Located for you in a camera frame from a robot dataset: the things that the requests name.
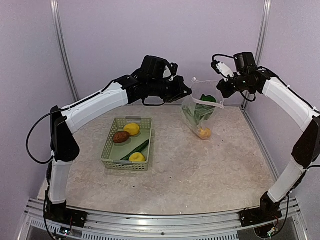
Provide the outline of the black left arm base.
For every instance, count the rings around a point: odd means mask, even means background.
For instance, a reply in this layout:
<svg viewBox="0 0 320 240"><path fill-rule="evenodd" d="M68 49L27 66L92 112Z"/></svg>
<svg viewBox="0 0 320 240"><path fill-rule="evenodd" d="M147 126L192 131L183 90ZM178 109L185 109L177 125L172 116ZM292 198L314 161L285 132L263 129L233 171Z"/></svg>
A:
<svg viewBox="0 0 320 240"><path fill-rule="evenodd" d="M82 210L67 208L67 202L53 204L48 202L44 207L44 218L70 227L84 228L88 213Z"/></svg>

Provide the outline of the yellow lemon toy front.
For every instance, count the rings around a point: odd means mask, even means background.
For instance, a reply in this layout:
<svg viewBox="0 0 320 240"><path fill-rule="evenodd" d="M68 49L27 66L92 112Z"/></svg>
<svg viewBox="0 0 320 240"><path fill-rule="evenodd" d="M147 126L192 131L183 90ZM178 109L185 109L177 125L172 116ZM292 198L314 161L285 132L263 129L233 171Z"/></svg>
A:
<svg viewBox="0 0 320 240"><path fill-rule="evenodd" d="M140 152L135 152L132 155L130 155L129 159L130 162L145 162L146 158L145 156Z"/></svg>

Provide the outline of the brown round cake toy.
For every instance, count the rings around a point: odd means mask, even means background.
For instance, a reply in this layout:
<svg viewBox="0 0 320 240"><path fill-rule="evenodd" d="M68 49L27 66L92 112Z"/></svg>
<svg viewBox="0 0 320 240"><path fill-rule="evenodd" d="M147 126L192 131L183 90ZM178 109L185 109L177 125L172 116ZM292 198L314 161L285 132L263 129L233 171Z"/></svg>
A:
<svg viewBox="0 0 320 240"><path fill-rule="evenodd" d="M130 134L127 131L118 131L113 135L113 142L121 144L126 142L130 138Z"/></svg>

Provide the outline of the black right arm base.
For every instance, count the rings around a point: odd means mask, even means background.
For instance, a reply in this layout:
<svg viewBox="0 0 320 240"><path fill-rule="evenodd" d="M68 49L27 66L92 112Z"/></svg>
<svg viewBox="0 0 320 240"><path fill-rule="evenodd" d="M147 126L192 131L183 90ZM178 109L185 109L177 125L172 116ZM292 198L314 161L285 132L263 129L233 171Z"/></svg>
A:
<svg viewBox="0 0 320 240"><path fill-rule="evenodd" d="M248 227L280 219L283 216L280 204L280 202L274 203L265 192L260 198L259 207L245 208L238 213L241 226Z"/></svg>

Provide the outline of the clear zip top bag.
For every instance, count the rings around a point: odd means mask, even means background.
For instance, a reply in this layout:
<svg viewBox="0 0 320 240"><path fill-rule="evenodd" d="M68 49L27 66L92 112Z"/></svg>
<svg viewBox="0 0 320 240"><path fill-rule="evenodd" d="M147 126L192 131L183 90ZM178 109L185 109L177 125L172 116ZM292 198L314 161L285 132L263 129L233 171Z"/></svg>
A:
<svg viewBox="0 0 320 240"><path fill-rule="evenodd" d="M216 80L191 80L192 94L181 105L181 117L185 125L200 139L212 136L215 115L225 108L224 98L217 90Z"/></svg>

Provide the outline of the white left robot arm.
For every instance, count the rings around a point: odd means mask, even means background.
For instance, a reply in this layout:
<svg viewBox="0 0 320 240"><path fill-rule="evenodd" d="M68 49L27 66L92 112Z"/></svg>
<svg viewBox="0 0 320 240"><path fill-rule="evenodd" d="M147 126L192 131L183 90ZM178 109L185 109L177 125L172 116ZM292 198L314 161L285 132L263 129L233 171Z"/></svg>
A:
<svg viewBox="0 0 320 240"><path fill-rule="evenodd" d="M192 94L177 74L178 65L147 55L141 67L130 75L112 80L106 87L71 105L50 110L51 177L47 199L49 212L63 223L70 218L66 208L66 187L73 161L80 154L74 133L96 118L125 105L158 97L164 104Z"/></svg>

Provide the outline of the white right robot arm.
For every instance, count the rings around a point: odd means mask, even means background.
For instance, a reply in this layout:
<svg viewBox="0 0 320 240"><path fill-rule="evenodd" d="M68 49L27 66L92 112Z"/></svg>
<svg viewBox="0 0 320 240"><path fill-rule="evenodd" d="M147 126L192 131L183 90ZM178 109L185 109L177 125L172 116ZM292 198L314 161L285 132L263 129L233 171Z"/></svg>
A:
<svg viewBox="0 0 320 240"><path fill-rule="evenodd" d="M263 54L260 64L273 72L286 83L291 84L295 92L308 102L320 105L320 61L315 54L289 53L279 50ZM254 146L264 147L266 161L272 164L278 175L282 174L289 163L294 144L302 135L297 124L279 106L270 99L257 96L249 103L245 112L253 124L253 130L261 140ZM226 195L219 208L221 211L236 210L241 207L254 207L258 204L262 190L241 190L236 187ZM308 225L320 220L320 170L311 168L302 183L293 191L302 215Z"/></svg>

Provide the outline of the green bok choy toy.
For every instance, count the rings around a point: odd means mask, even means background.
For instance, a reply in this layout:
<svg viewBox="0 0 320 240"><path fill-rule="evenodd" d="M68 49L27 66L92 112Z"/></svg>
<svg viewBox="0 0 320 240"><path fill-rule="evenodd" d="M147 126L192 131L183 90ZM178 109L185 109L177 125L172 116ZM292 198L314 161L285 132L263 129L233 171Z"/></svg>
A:
<svg viewBox="0 0 320 240"><path fill-rule="evenodd" d="M182 103L182 116L186 124L191 127L199 127L207 121L215 111L215 106L194 102L191 96Z"/></svg>

